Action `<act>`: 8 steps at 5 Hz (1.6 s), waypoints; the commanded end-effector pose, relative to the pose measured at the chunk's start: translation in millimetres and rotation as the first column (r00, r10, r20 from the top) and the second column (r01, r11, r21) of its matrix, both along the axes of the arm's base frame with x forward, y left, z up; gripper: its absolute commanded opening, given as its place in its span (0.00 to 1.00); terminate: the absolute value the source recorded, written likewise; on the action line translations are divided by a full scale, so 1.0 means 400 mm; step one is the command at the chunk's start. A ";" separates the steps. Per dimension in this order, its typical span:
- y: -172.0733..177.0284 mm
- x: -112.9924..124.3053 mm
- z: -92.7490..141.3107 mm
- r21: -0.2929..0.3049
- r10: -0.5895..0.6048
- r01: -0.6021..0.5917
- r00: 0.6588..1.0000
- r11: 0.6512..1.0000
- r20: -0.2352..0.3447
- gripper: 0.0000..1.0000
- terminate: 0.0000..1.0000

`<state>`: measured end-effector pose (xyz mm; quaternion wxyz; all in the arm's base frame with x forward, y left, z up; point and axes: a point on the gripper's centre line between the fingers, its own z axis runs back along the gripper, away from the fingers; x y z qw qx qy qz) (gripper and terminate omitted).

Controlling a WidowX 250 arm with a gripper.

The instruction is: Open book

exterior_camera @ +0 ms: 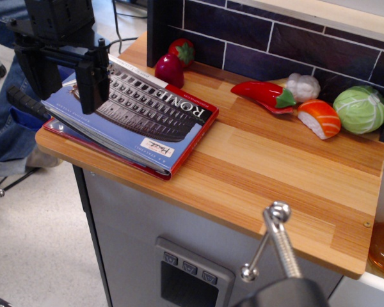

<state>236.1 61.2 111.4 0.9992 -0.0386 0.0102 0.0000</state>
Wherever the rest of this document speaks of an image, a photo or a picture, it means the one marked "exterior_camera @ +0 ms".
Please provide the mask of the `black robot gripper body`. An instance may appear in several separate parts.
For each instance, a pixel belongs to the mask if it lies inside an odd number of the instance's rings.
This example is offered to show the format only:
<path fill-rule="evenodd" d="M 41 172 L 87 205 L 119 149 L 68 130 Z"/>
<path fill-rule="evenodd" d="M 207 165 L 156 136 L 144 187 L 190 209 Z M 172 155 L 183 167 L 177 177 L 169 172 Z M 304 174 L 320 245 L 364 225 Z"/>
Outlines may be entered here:
<path fill-rule="evenodd" d="M 91 1 L 26 1 L 28 16 L 6 23 L 18 53 L 107 54 L 109 42 L 94 30 Z"/>

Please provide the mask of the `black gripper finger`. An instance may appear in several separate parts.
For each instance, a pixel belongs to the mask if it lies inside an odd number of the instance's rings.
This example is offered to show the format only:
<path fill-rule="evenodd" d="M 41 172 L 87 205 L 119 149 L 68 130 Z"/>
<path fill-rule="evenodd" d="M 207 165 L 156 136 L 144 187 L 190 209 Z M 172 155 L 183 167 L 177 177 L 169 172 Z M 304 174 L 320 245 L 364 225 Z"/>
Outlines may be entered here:
<path fill-rule="evenodd" d="M 75 67 L 79 99 L 84 114 L 92 114 L 109 97 L 109 54 L 107 40 L 97 44 L 82 56 Z"/>
<path fill-rule="evenodd" d="M 62 87 L 57 49 L 15 43 L 14 51 L 24 75 L 40 99 L 48 99 Z"/>

